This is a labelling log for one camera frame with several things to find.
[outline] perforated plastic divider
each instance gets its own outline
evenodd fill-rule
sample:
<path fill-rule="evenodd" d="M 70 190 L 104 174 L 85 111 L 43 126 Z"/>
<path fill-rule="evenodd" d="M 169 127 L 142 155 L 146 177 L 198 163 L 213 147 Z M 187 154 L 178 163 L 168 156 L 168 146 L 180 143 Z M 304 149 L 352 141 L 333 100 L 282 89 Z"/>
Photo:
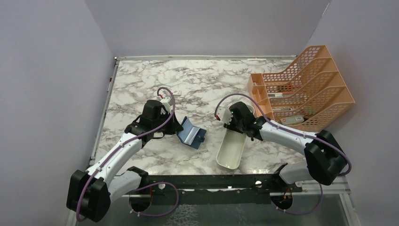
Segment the perforated plastic divider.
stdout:
<path fill-rule="evenodd" d="M 294 107 L 295 105 L 302 105 L 309 98 L 315 96 L 323 88 L 325 88 L 325 86 L 334 78 L 334 76 L 339 76 L 339 73 L 321 72 L 289 97 L 270 98 L 270 104 L 272 108 L 279 106 Z"/>
<path fill-rule="evenodd" d="M 304 84 L 308 83 L 318 73 L 320 73 L 325 65 L 332 61 L 331 58 L 316 58 L 312 60 L 306 67 L 304 67 L 297 75 L 290 81 L 284 84 L 266 84 L 267 92 L 269 93 L 283 93 L 283 92 L 296 92 Z"/>
<path fill-rule="evenodd" d="M 262 74 L 265 83 L 287 82 L 308 65 L 326 46 L 309 46 L 282 72 Z"/>
<path fill-rule="evenodd" d="M 290 117 L 290 116 L 294 116 L 294 115 L 302 115 L 304 118 L 311 118 L 312 116 L 317 114 L 320 110 L 322 110 L 322 107 L 327 102 L 332 100 L 344 88 L 345 88 L 345 86 L 327 87 L 324 90 L 322 90 L 320 93 L 318 93 L 316 96 L 309 99 L 309 101 L 307 101 L 306 103 L 297 107 L 294 110 L 274 111 L 273 112 L 274 119 L 276 121 L 278 121 L 281 118 L 286 118 L 286 117 Z"/>
<path fill-rule="evenodd" d="M 321 131 L 346 111 L 352 104 L 353 103 L 338 103 L 331 105 L 302 124 L 290 127 L 307 132 Z"/>

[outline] white marble surface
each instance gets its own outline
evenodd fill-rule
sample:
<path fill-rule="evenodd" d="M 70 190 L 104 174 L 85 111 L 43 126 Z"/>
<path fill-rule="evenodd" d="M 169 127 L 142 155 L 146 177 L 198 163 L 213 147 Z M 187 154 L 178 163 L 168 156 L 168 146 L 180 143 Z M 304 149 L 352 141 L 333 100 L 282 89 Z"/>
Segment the white marble surface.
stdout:
<path fill-rule="evenodd" d="M 303 159 L 291 149 L 270 142 L 247 139 L 236 170 L 219 166 L 216 154 L 225 128 L 213 117 L 216 104 L 224 96 L 248 93 L 251 73 L 279 72 L 292 60 L 170 60 L 121 61 L 100 138 L 96 160 L 101 159 L 118 141 L 125 127 L 141 114 L 148 99 L 155 97 L 160 86 L 176 96 L 176 116 L 181 122 L 187 116 L 193 125 L 207 130 L 205 142 L 198 150 L 183 145 L 176 135 L 151 140 L 135 154 L 120 173 L 131 166 L 153 175 L 177 174 L 251 174 L 272 173 L 282 163 Z M 242 100 L 228 98 L 222 106 Z"/>

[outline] wall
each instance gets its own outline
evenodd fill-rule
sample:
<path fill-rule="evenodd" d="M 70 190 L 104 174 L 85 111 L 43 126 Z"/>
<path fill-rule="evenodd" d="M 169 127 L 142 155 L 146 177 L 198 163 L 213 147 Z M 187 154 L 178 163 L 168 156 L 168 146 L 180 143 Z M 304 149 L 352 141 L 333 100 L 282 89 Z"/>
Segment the wall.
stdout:
<path fill-rule="evenodd" d="M 83 0 L 2 0 L 0 31 L 0 225 L 64 225 L 113 55 Z"/>
<path fill-rule="evenodd" d="M 292 55 L 330 0 L 86 0 L 112 52 Z"/>
<path fill-rule="evenodd" d="M 326 44 L 356 104 L 332 132 L 353 162 L 347 176 L 362 225 L 396 225 L 399 2 L 333 0 L 308 45 Z"/>

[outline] orange basket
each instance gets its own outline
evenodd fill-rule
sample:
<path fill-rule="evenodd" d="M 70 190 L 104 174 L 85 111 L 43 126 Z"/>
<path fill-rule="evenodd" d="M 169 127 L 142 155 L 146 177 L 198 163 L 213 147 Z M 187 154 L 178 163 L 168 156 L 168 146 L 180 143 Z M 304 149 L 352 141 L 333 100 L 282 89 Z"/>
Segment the orange basket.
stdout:
<path fill-rule="evenodd" d="M 267 117 L 301 115 L 304 122 L 289 126 L 308 132 L 324 129 L 355 103 L 326 46 L 309 46 L 280 73 L 252 74 L 248 91 Z"/>

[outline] gray wall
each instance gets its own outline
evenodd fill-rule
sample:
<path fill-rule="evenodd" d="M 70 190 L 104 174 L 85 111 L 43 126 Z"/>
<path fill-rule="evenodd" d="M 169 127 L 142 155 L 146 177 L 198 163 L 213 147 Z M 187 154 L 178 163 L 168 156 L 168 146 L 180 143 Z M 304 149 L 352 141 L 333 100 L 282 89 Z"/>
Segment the gray wall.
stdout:
<path fill-rule="evenodd" d="M 292 55 L 330 0 L 86 0 L 113 54 Z"/>
<path fill-rule="evenodd" d="M 353 162 L 362 225 L 399 222 L 399 2 L 333 0 L 308 45 L 326 44 L 356 104 L 331 126 Z"/>
<path fill-rule="evenodd" d="M 64 225 L 113 55 L 83 0 L 2 0 L 0 33 L 0 225 Z"/>

